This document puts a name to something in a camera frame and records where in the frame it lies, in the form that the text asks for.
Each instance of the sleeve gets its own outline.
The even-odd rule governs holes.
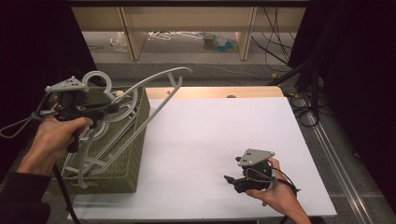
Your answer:
[[[10,173],[0,193],[0,217],[4,223],[47,223],[50,206],[41,199],[50,176]]]

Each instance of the hand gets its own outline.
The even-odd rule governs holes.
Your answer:
[[[44,117],[17,172],[49,175],[55,162],[66,154],[67,146],[76,140],[73,132],[91,125],[92,120],[87,118],[59,121],[53,116]]]
[[[269,158],[268,161],[280,170],[279,161],[274,158]],[[276,178],[286,180],[286,177],[279,171],[276,171]],[[311,223],[293,191],[286,184],[275,182],[271,183],[267,190],[249,189],[246,194],[261,200],[262,206],[270,205],[277,212],[291,218],[295,223]]]

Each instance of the white tabletop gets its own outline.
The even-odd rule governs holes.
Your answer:
[[[161,101],[150,100],[151,107]],[[76,213],[91,221],[140,222],[280,217],[223,178],[241,177],[234,158],[248,148],[276,153],[309,216],[336,215],[283,97],[172,99],[148,125],[137,192],[78,195]]]

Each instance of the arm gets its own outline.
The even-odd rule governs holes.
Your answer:
[[[274,158],[270,158],[268,161],[275,168],[280,170],[279,161]],[[283,176],[279,171],[276,171],[276,177],[278,179],[286,180],[285,176]],[[266,206],[267,204],[270,205],[277,212],[291,218],[297,224],[311,223],[305,210],[297,201],[293,191],[285,184],[279,182],[272,183],[267,190],[249,189],[246,194],[261,200],[262,206]]]
[[[86,118],[60,122],[45,117],[35,140],[23,157],[16,173],[10,173],[0,193],[0,217],[6,223],[46,223],[50,207],[41,202],[49,183],[53,165],[74,141],[72,133],[92,125]]]

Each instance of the green crate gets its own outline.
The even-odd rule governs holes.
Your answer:
[[[88,97],[93,103],[101,103],[106,100],[103,95],[104,88],[91,88]],[[113,91],[126,91],[127,87],[113,88]],[[109,159],[108,156],[114,154],[118,149],[125,143],[142,125],[142,123],[149,117],[149,99],[146,95],[144,87],[138,89],[139,99],[136,105],[137,109],[137,120],[126,134],[118,141],[118,143],[106,154],[106,157],[102,161]],[[125,97],[121,100],[121,104],[131,102],[131,97]],[[104,147],[105,144],[113,138],[113,136],[124,126],[128,121],[128,118],[123,120],[110,123],[109,129],[106,135],[93,141],[88,156],[94,158],[98,152]],[[76,176],[64,177],[64,182],[69,190],[70,194],[101,194],[101,193],[131,193],[136,192],[137,179],[139,175],[139,167],[143,150],[143,143],[145,139],[146,129],[140,133],[136,139],[132,142],[128,148],[122,152],[122,154],[105,170],[99,175],[88,174],[84,176],[84,183],[88,186],[86,189],[82,189],[78,184],[78,178]],[[72,167],[77,168],[82,151],[76,153],[73,159]],[[62,169],[64,166],[64,160],[58,162],[58,167]],[[61,194],[61,190],[58,186],[56,178],[53,177],[49,185],[49,192],[54,194]]]

